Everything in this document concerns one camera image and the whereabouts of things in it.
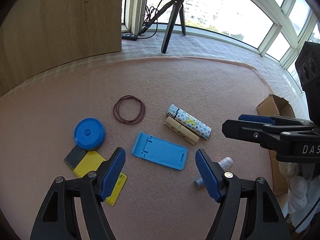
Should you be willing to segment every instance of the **blue tape measure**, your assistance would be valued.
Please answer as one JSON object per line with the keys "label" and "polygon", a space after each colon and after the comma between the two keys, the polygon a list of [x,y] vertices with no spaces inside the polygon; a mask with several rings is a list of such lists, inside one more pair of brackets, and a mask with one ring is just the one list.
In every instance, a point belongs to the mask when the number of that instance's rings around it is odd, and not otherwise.
{"label": "blue tape measure", "polygon": [[74,138],[80,148],[87,151],[94,151],[103,144],[106,138],[106,132],[99,120],[86,118],[77,125]]}

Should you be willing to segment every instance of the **pink felt mat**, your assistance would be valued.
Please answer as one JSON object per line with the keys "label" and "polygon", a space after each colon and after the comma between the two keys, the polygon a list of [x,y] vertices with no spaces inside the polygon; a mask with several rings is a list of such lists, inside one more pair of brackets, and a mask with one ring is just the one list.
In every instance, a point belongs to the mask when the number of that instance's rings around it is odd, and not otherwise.
{"label": "pink felt mat", "polygon": [[[115,206],[103,203],[116,239],[205,239],[218,204],[205,189],[193,186],[193,179],[200,177],[195,152],[204,148],[213,161],[229,156],[234,161],[230,171],[238,177],[262,176],[272,185],[268,150],[221,133],[226,119],[257,114],[256,106],[271,92],[249,65],[191,57],[124,60],[40,78],[0,98],[0,208],[18,236],[29,239],[53,180],[76,177],[63,162],[75,145],[74,128],[82,119],[95,117],[107,131],[98,152],[104,158],[118,146],[127,152],[127,182]],[[141,123],[130,126],[113,117],[113,105],[124,95],[145,103]],[[210,126],[210,138],[193,146],[163,125],[171,104]],[[135,101],[121,106],[124,117],[138,112]],[[177,171],[131,155],[139,130],[187,147],[185,168]],[[76,206],[82,238],[87,240],[80,201]],[[244,207],[242,201],[235,239]]]}

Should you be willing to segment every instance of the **tripod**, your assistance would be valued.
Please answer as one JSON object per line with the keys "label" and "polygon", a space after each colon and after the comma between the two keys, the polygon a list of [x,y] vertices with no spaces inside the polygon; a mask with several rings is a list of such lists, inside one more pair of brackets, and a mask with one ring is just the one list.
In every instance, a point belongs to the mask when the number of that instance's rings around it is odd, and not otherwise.
{"label": "tripod", "polygon": [[[151,26],[168,8],[173,5],[172,12],[170,14],[170,19],[167,25],[167,29],[165,30],[164,39],[162,42],[161,52],[165,54],[167,52],[167,48],[169,45],[169,41],[171,38],[171,34],[174,28],[174,24],[177,20],[178,13],[180,15],[180,22],[181,22],[181,30],[182,34],[186,35],[186,24],[184,21],[184,9],[183,9],[183,2],[184,0],[171,0],[170,2],[166,3],[150,20],[148,26]],[[147,31],[148,28],[144,27],[138,35],[141,35]]]}

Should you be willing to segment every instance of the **wall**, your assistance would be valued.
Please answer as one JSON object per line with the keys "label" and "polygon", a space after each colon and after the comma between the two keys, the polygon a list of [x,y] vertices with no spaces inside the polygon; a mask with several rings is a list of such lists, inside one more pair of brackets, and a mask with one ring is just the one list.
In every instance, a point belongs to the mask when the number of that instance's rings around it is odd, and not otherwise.
{"label": "wall", "polygon": [[122,0],[18,0],[0,27],[0,95],[57,65],[121,50]]}

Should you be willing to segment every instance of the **screw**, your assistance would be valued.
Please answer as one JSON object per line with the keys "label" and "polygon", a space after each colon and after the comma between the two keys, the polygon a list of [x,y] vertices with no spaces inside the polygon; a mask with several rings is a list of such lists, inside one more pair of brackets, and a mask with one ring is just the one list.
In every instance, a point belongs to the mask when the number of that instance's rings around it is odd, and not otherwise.
{"label": "screw", "polygon": [[227,172],[224,173],[224,176],[227,177],[227,178],[232,178],[233,174],[231,172],[227,171]]}
{"label": "screw", "polygon": [[88,177],[89,178],[93,178],[93,177],[95,177],[97,175],[97,173],[95,172],[95,171],[89,171],[88,172]]}
{"label": "screw", "polygon": [[258,178],[258,182],[261,183],[261,184],[263,184],[263,183],[266,182],[266,180],[265,180],[263,177],[259,177],[259,178]]}
{"label": "screw", "polygon": [[63,181],[63,177],[59,176],[56,178],[56,183],[60,183]]}

